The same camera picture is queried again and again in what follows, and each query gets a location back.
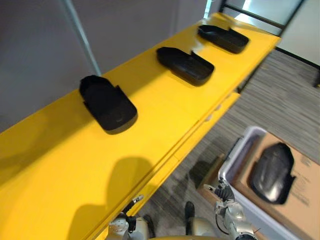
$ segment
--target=cardboard box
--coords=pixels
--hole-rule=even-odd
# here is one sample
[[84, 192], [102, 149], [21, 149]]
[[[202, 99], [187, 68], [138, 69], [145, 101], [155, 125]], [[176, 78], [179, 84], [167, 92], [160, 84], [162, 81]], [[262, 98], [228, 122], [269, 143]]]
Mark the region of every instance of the cardboard box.
[[270, 204], [259, 198], [249, 187], [248, 177], [264, 149], [284, 143], [276, 136], [266, 133], [247, 158], [247, 163], [241, 174], [237, 176], [232, 185], [244, 196], [250, 199], [259, 208], [273, 217], [280, 224], [288, 228], [292, 233], [304, 240], [320, 239], [320, 166], [306, 156], [302, 155], [293, 147], [290, 147], [294, 158], [291, 171], [296, 179], [291, 186], [285, 204]]

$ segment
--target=metal pole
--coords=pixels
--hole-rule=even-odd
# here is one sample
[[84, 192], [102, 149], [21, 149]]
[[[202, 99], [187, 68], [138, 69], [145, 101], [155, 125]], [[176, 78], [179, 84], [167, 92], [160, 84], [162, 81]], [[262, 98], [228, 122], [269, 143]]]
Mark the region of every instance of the metal pole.
[[82, 27], [81, 21], [75, 9], [75, 6], [72, 0], [61, 0], [62, 4], [64, 5], [67, 15], [72, 21], [73, 29], [75, 30], [78, 40], [84, 50], [86, 55], [87, 61], [90, 63], [91, 67], [95, 71], [97, 76], [101, 76], [101, 71], [96, 61], [96, 58], [91, 50], [89, 41], [87, 39], [87, 35], [85, 33], [84, 28]]
[[220, 7], [219, 7], [219, 13], [223, 13], [224, 12], [224, 8], [225, 8], [225, 5], [226, 5], [226, 2], [227, 2], [227, 0], [222, 0], [221, 1]]

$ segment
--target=black shoe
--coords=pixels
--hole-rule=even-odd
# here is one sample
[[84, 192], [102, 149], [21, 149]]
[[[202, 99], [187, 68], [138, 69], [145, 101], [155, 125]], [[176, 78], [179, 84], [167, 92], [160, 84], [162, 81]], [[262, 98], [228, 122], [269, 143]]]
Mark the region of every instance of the black shoe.
[[185, 235], [191, 235], [190, 218], [194, 218], [194, 217], [195, 217], [195, 205], [191, 201], [187, 201], [184, 207]]
[[148, 225], [148, 230], [149, 230], [149, 238], [155, 238], [156, 237], [156, 232], [155, 232], [155, 225], [154, 222], [152, 221], [152, 218], [149, 215], [144, 215], [143, 219], [146, 221], [146, 224]]

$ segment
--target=gray wall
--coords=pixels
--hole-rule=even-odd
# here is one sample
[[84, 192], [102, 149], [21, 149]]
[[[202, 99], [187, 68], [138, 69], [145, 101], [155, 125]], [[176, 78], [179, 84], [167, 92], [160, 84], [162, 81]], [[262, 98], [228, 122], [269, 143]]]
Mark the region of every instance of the gray wall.
[[[101, 71], [202, 19], [206, 0], [74, 0]], [[92, 74], [60, 1], [0, 2], [0, 132]]]

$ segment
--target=white wall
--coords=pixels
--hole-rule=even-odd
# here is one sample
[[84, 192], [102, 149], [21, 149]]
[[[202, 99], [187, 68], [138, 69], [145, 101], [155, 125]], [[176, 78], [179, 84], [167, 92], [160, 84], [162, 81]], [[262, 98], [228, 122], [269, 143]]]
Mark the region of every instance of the white wall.
[[278, 45], [320, 65], [320, 1], [306, 0]]
[[[284, 24], [298, 2], [298, 0], [246, 0], [243, 9]], [[319, 15], [320, 1], [306, 0], [283, 33], [278, 47], [320, 65]], [[236, 19], [273, 34], [278, 34], [280, 31], [279, 28], [244, 14], [239, 14]]]

